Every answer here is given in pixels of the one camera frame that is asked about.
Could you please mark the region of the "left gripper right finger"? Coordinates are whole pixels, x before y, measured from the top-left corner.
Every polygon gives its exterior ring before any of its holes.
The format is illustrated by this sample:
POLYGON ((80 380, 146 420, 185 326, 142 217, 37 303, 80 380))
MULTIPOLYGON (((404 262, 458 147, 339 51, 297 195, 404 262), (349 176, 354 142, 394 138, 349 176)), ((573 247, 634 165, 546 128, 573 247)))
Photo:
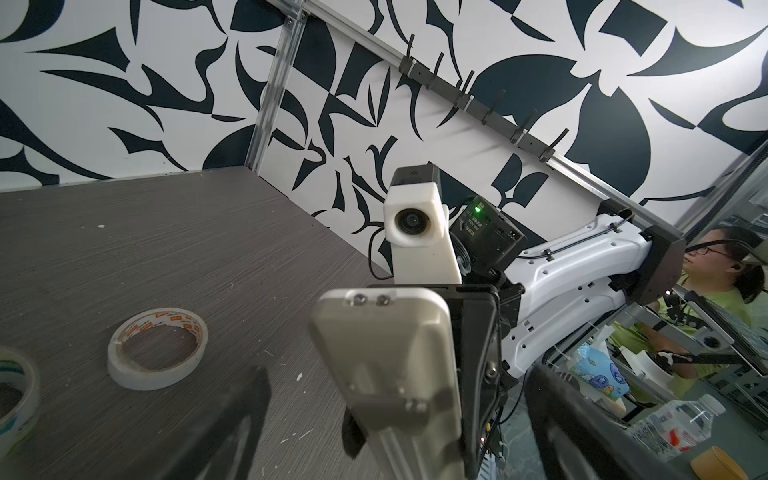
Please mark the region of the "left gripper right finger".
POLYGON ((531 368, 528 417, 549 479, 682 479, 551 370, 531 368))

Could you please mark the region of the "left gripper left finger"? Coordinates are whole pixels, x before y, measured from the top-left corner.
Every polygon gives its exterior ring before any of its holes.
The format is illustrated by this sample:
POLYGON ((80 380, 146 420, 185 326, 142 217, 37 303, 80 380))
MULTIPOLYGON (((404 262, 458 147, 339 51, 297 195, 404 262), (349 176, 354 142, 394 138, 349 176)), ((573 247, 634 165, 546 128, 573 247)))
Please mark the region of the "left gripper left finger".
POLYGON ((157 479, 246 479, 271 401, 267 369, 249 369, 242 381, 180 432, 160 457, 157 479))

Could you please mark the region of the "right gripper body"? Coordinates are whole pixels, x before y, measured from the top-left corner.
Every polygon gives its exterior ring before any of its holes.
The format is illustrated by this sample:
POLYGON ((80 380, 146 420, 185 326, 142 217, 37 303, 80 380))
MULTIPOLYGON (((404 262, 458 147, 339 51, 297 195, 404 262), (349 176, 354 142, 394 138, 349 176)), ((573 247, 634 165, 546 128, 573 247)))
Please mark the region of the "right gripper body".
POLYGON ((449 232, 461 284, 390 286, 430 289, 449 307, 461 400, 462 479, 474 479, 515 383, 501 357, 500 336, 506 321, 517 314, 523 289, 509 282, 501 268, 517 252, 524 235, 479 196, 463 201, 449 232))

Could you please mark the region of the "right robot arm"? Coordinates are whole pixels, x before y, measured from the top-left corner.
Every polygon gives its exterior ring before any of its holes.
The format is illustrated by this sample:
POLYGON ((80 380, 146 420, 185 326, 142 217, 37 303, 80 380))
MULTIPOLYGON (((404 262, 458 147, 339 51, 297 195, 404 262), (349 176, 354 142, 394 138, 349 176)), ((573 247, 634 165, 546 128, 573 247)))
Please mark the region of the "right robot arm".
POLYGON ((393 188, 385 219, 393 283, 325 293, 310 330, 346 452, 368 447, 390 479, 476 478, 508 389, 587 323, 671 288, 684 249, 612 200, 533 248, 484 199, 450 209, 429 185, 393 188))

